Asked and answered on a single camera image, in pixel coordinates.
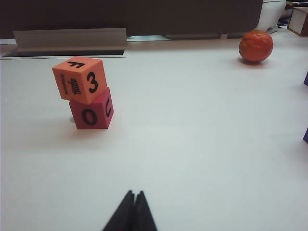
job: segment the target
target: white object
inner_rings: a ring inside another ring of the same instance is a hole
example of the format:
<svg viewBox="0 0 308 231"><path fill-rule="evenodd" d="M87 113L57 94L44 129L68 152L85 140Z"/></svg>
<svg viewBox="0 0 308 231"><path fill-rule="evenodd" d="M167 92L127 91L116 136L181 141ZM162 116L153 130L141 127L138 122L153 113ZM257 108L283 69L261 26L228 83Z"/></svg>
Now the white object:
<svg viewBox="0 0 308 231"><path fill-rule="evenodd" d="M278 30L277 22L285 9L285 0L264 0L259 23L255 30L273 33Z"/></svg>
<svg viewBox="0 0 308 231"><path fill-rule="evenodd" d="M128 43L108 130L70 122L66 59L1 60L1 230L101 231L132 189L160 231L307 231L308 38L273 39L260 66L240 39Z"/></svg>

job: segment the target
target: orange ball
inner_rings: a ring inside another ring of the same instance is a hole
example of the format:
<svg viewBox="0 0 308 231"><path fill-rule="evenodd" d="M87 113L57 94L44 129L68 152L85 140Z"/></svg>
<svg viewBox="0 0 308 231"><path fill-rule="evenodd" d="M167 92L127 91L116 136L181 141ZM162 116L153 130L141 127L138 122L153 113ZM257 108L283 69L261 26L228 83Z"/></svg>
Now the orange ball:
<svg viewBox="0 0 308 231"><path fill-rule="evenodd" d="M253 30L244 35L239 46L240 55L249 62L261 62L271 54L274 44L265 31Z"/></svg>

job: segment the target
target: stacked blocks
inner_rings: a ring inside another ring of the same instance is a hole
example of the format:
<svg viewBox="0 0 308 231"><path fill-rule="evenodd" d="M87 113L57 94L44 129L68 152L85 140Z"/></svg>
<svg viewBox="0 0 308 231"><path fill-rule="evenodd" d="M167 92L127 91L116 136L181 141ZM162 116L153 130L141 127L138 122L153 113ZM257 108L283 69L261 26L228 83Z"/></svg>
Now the stacked blocks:
<svg viewBox="0 0 308 231"><path fill-rule="evenodd" d="M52 71L61 98L70 100L77 129L107 129L114 109L102 60L73 57Z"/></svg>

